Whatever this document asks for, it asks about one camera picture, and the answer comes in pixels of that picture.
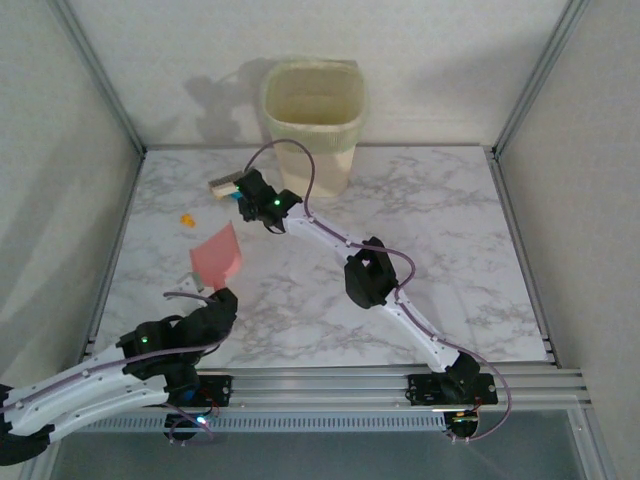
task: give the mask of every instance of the black bracket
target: black bracket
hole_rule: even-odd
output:
[[[478,412],[465,410],[464,412],[444,412],[447,430],[458,438],[469,438],[478,429]]]
[[[210,298],[214,302],[184,318],[173,316],[142,323],[133,332],[123,335],[116,344],[122,348],[126,358],[173,348],[202,346],[202,350],[132,362],[123,368],[123,373],[140,380],[164,375],[169,402],[197,391],[199,378],[194,365],[205,354],[207,345],[222,341],[229,335],[238,310],[238,299],[228,288],[217,290]]]
[[[362,243],[384,248],[382,241],[376,237]],[[364,248],[347,258],[344,280],[347,295],[361,308],[384,305],[385,298],[398,286],[389,254]]]
[[[282,219],[287,212],[302,199],[290,190],[276,193],[271,185],[255,169],[249,170],[234,182],[242,197],[238,199],[238,209],[245,222],[261,221],[271,231],[275,227],[284,232]]]
[[[229,399],[231,398],[231,385],[233,377],[230,375],[200,375],[200,387],[198,390],[190,396],[178,399],[174,402],[174,405],[180,408],[202,408],[211,411],[217,407],[228,407]],[[170,413],[166,416],[164,421],[165,428],[171,428],[176,423],[175,433],[173,438],[175,440],[189,440],[196,435],[195,432],[184,432],[182,429],[196,427],[190,421],[183,419],[181,415]]]
[[[496,386],[489,373],[478,374],[464,394],[453,390],[450,379],[444,373],[408,375],[407,379],[409,387],[405,397],[412,406],[498,404]]]

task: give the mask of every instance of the small orange object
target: small orange object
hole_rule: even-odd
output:
[[[185,213],[183,216],[180,217],[180,223],[189,228],[194,228],[196,226],[196,221],[188,213]]]

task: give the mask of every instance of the aluminum frame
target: aluminum frame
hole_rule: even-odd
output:
[[[560,54],[569,41],[571,34],[582,14],[587,8],[589,0],[569,0],[565,6],[556,26],[547,41],[540,58],[536,62],[533,71],[525,83],[525,86],[516,101],[516,104],[507,118],[498,139],[496,140],[494,151],[498,160],[515,138],[522,122],[531,109],[533,102],[540,93],[540,89],[546,82],[551,70],[558,61]]]
[[[166,412],[138,412],[106,418],[82,429],[82,433],[168,432]],[[216,433],[329,433],[329,432],[443,432],[446,421],[441,412],[224,412],[208,420]],[[201,433],[194,428],[181,431]]]
[[[66,0],[47,0],[51,10],[60,21],[78,55],[87,67],[96,88],[128,136],[140,161],[144,159],[146,147],[137,134],[125,108],[112,87],[108,75]],[[495,157],[488,156],[494,182],[505,212],[512,239],[516,248],[525,283],[529,291],[536,319],[548,351],[548,360],[542,362],[498,364],[499,370],[507,377],[514,395],[516,410],[566,409],[572,425],[575,425],[576,444],[583,463],[588,457],[589,479],[612,478],[613,470],[602,458],[606,449],[602,440],[592,434],[595,417],[580,370],[558,368],[555,348],[548,337],[548,325],[540,302],[535,281],[531,274],[526,252],[522,246],[519,229],[508,192],[502,178],[498,162],[500,155],[508,147],[531,108],[555,61],[563,50],[572,31],[584,12],[589,0],[569,0],[561,18],[549,39],[540,59],[536,63],[516,105],[511,112],[494,147]],[[122,245],[126,224],[131,211],[133,196],[137,187],[139,170],[131,187],[130,195],[123,208],[123,219],[112,249],[104,282],[96,302],[96,309],[88,327],[87,345],[83,354],[90,354],[99,328],[100,318],[111,284],[113,271]],[[404,397],[404,376],[410,373],[424,373],[428,369],[418,365],[394,367],[344,367],[344,368],[299,368],[299,369],[228,369],[202,370],[202,373],[226,373],[234,376],[234,394],[228,412],[255,415],[274,415],[277,412],[366,412],[380,415],[383,412],[418,411],[426,407],[410,407]],[[498,386],[499,404],[494,410],[505,408],[505,394]],[[58,445],[49,448],[43,455],[27,462],[20,476],[21,480],[49,478]],[[600,460],[593,460],[596,453]]]

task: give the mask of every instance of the robotic arm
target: robotic arm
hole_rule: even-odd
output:
[[[289,190],[276,193],[258,170],[250,169],[235,182],[238,208],[247,222],[261,221],[272,233],[290,233],[334,252],[344,267],[345,289],[361,308],[375,308],[394,318],[428,353],[434,372],[432,387],[449,405],[473,403],[480,365],[465,352],[438,341],[437,329],[415,308],[402,290],[387,249],[376,237],[355,238],[321,218]]]
[[[438,340],[437,330],[398,288],[388,250],[379,239],[361,240],[343,232],[289,190],[276,193],[257,170],[234,183],[245,221],[261,221],[273,233],[277,229],[331,250],[344,267],[349,298],[361,308],[375,308],[396,319],[417,339],[433,371],[421,379],[434,400],[429,405],[474,404],[484,395],[479,393],[479,379],[491,375],[479,374],[471,355]],[[102,353],[43,382],[20,389],[0,385],[0,465],[33,458],[49,443],[102,418],[165,402],[184,404],[199,388],[195,365],[229,335],[236,319],[238,301],[229,289],[206,300],[196,302],[197,308],[185,317],[138,325]],[[182,309],[192,310],[184,301]],[[424,405],[409,392],[407,398],[412,405]],[[484,403],[497,403],[497,397]]]
[[[0,465],[35,457],[99,419],[191,395],[199,386],[195,364],[229,335],[238,309],[226,288],[208,300],[196,302],[186,317],[142,323],[43,382],[20,389],[0,385]]]

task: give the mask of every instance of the marble tabletop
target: marble tabletop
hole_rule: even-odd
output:
[[[245,223],[207,181],[241,169],[254,149],[147,154],[109,291],[96,351],[141,322],[172,313],[162,292],[190,271],[189,249],[232,221],[244,265],[228,283],[238,319],[202,367],[424,363],[402,326],[363,310],[344,291],[331,252]],[[257,163],[281,187],[277,161]],[[312,208],[362,238],[372,235],[417,264],[407,295],[447,339],[489,360],[546,358],[491,173],[480,147],[358,147],[351,181]],[[188,213],[195,228],[181,224]],[[398,278],[408,266],[393,259]]]

